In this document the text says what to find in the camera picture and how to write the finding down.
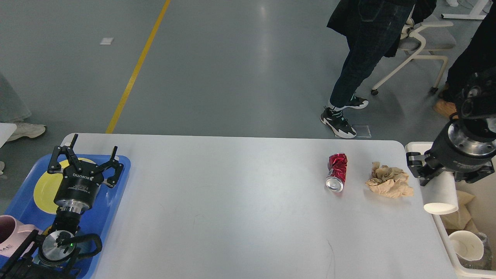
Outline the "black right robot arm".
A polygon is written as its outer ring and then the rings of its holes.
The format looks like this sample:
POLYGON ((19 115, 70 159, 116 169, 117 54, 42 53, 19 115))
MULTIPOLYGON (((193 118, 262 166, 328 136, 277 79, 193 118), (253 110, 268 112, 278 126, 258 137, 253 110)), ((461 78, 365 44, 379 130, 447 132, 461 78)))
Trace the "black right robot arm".
POLYGON ((495 172, 495 68, 470 76, 450 116, 429 150, 407 152, 407 164, 421 186, 443 172, 456 182, 475 183, 495 172))

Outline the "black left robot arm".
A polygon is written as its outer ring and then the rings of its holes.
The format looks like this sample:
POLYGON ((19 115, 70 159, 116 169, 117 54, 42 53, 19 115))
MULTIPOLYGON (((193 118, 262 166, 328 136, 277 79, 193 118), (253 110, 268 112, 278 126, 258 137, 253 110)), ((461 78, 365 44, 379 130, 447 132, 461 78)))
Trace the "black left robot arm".
POLYGON ((1 245, 2 279, 88 279, 110 231, 131 162, 76 154, 71 143, 39 159, 5 214, 20 240, 1 245))

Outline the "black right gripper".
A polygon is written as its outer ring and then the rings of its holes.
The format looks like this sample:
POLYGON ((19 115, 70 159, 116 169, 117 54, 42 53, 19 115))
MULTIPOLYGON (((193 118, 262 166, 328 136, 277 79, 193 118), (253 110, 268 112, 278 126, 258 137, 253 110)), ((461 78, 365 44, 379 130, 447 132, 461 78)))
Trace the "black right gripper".
POLYGON ((406 152, 411 173, 426 186, 442 173, 442 165, 454 172, 454 181, 475 183, 493 173, 495 132, 485 121, 449 121, 429 151, 406 152))

